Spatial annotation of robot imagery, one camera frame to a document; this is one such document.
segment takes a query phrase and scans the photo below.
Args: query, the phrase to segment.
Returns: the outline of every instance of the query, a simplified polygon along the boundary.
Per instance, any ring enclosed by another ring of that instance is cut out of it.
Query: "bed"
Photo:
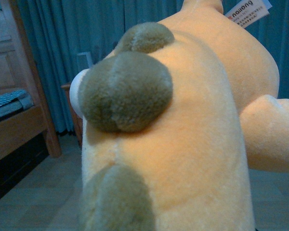
[[[15,2],[0,0],[0,98],[9,101],[0,105],[0,160],[41,133],[49,155],[59,157],[58,137]]]

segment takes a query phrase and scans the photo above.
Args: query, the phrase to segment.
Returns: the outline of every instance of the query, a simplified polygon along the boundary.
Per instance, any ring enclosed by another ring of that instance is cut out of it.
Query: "peach plush fabric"
[[[101,132],[84,118],[84,188],[105,167],[129,166],[148,187],[157,231],[254,231],[248,164],[289,171],[289,100],[276,99],[276,63],[220,0],[185,0],[160,23],[175,41],[149,55],[168,68],[173,99],[137,133]]]

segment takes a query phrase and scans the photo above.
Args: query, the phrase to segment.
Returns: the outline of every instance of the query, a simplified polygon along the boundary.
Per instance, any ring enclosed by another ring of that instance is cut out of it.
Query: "floor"
[[[76,137],[60,137],[63,156],[46,158],[0,200],[0,231],[76,231],[81,156]],[[289,231],[289,174],[250,170],[259,231]]]

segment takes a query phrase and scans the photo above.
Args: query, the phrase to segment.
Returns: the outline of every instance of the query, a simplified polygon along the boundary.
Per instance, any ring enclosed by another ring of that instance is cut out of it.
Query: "bed post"
[[[45,94],[34,63],[26,32],[15,0],[0,0],[9,32],[24,74],[25,89],[30,93],[35,105],[42,109],[47,130],[43,132],[48,152],[51,157],[59,157],[61,148],[51,119]]]

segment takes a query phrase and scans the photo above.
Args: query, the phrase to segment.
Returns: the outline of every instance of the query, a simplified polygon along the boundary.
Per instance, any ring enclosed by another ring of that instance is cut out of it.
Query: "mattress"
[[[32,106],[32,98],[25,90],[16,90],[0,95],[0,121]]]

